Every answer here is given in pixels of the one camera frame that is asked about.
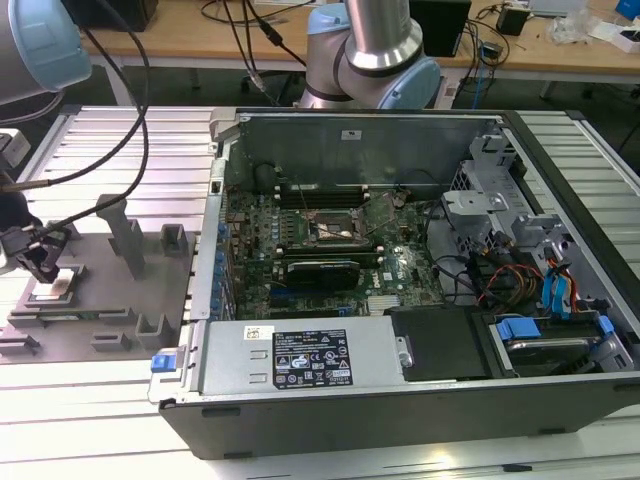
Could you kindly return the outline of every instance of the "light blue joint cover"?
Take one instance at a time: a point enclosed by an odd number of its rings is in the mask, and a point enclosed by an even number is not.
[[[58,92],[91,75],[89,54],[60,0],[9,0],[11,32],[40,86]]]
[[[330,3],[315,8],[309,15],[309,35],[336,32],[351,27],[344,3]]]
[[[440,84],[440,66],[433,58],[423,57],[414,63],[391,86],[380,100],[379,109],[422,109],[427,106]]]

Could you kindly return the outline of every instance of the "white sticker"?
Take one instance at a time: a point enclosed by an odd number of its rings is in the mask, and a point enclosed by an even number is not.
[[[245,340],[271,340],[275,331],[273,325],[261,325],[259,327],[244,327]]]
[[[362,140],[362,130],[343,130],[342,140]]]

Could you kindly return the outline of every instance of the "blue latch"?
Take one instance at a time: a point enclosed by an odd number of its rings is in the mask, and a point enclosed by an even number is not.
[[[609,317],[606,315],[600,315],[600,318],[598,318],[598,324],[600,325],[600,329],[605,337],[608,337],[615,332],[613,323],[611,323],[611,320],[609,320]]]
[[[538,338],[542,336],[536,321],[532,317],[505,318],[496,327],[503,341],[514,338]]]
[[[159,353],[151,359],[151,373],[169,373],[176,371],[176,355]]]

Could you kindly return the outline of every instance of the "wooden table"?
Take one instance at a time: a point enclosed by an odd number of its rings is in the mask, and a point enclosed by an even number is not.
[[[140,34],[151,65],[154,67],[244,69],[237,45],[228,25],[213,22],[200,14],[201,0],[160,0],[158,11]],[[495,0],[474,0],[470,17]],[[591,0],[594,14],[611,20],[617,0]],[[234,18],[241,18],[239,5],[231,4]],[[259,13],[273,11],[273,7],[257,7]],[[303,7],[282,15],[277,25],[289,48],[304,58],[307,48],[306,25],[310,9]],[[210,7],[215,13],[216,7]],[[224,17],[224,10],[218,14]],[[495,26],[497,15],[484,22]],[[522,35],[507,37],[511,53],[506,63],[495,73],[497,78],[520,80],[577,81],[594,83],[640,82],[640,56],[623,53],[607,42],[593,39],[590,44],[554,45],[546,36],[549,19],[533,18],[527,22]],[[252,28],[253,51],[260,70],[300,70],[302,67],[283,50],[272,46],[262,32]],[[120,32],[98,31],[97,38],[114,55],[119,66],[140,66],[142,61],[129,37]],[[488,29],[480,28],[483,40],[504,43]],[[92,61],[106,67],[104,59],[86,42]],[[464,35],[458,54],[453,58],[438,58],[443,82],[438,92],[437,108],[451,108],[460,80],[472,62],[469,35]],[[107,67],[109,81],[119,105],[131,100],[114,72]]]

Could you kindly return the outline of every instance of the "black box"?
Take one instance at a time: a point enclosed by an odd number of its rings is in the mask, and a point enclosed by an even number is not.
[[[503,35],[518,36],[522,33],[531,10],[523,8],[502,7],[496,29]]]
[[[411,18],[422,27],[424,53],[455,57],[471,0],[410,0]]]
[[[153,18],[158,0],[108,0],[134,32],[143,32]],[[122,30],[95,1],[62,0],[76,25],[82,28]]]

